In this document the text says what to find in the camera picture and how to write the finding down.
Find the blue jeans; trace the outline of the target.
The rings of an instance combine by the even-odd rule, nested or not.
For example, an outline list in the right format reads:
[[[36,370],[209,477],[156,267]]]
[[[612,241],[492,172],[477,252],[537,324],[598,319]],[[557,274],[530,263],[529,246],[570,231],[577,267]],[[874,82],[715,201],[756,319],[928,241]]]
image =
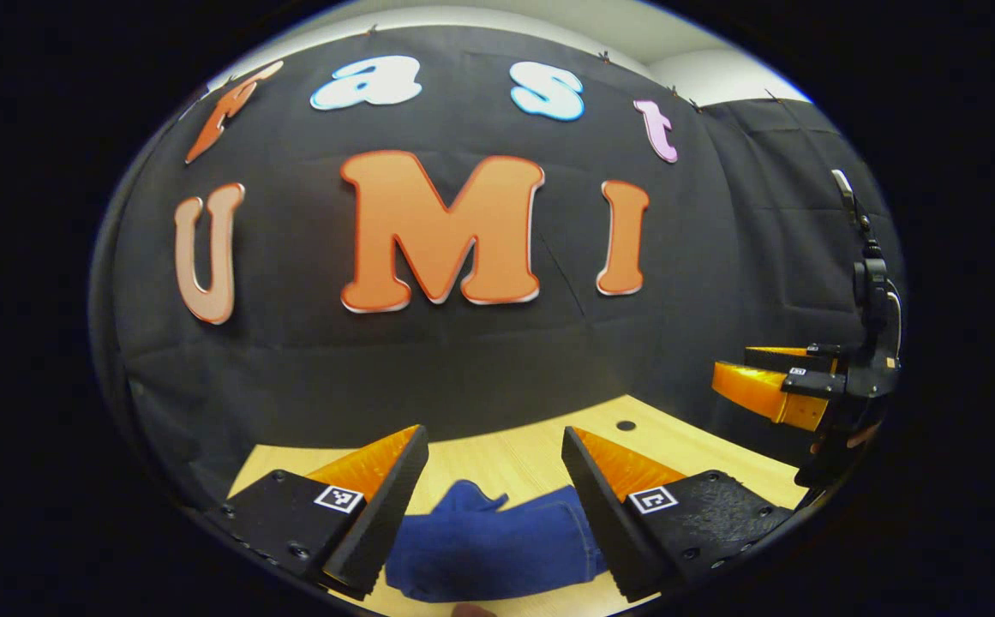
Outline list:
[[[458,480],[432,512],[408,515],[385,581],[411,600],[497,601],[584,584],[609,569],[572,485],[524,504]]]

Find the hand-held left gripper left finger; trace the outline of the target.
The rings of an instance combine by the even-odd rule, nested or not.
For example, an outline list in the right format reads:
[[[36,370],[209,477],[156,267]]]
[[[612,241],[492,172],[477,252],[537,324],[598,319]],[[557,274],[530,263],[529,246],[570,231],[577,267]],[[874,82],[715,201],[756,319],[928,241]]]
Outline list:
[[[428,458],[427,429],[406,427],[306,474],[269,471],[206,517],[291,578],[364,600]]]

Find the black backdrop cloth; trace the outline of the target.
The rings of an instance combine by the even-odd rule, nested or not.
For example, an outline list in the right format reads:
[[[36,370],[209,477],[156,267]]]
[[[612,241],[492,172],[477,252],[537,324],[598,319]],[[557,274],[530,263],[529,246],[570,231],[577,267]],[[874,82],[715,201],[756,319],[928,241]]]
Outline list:
[[[255,446],[706,399],[732,237],[710,119],[552,40],[352,35],[176,114],[103,226],[98,371],[196,506]]]

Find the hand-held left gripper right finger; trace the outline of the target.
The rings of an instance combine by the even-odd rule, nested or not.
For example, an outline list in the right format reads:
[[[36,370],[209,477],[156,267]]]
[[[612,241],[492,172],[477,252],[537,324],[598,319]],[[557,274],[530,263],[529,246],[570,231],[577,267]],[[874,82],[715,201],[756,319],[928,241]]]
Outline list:
[[[705,585],[794,515],[720,470],[682,474],[567,426],[562,461],[620,594]]]

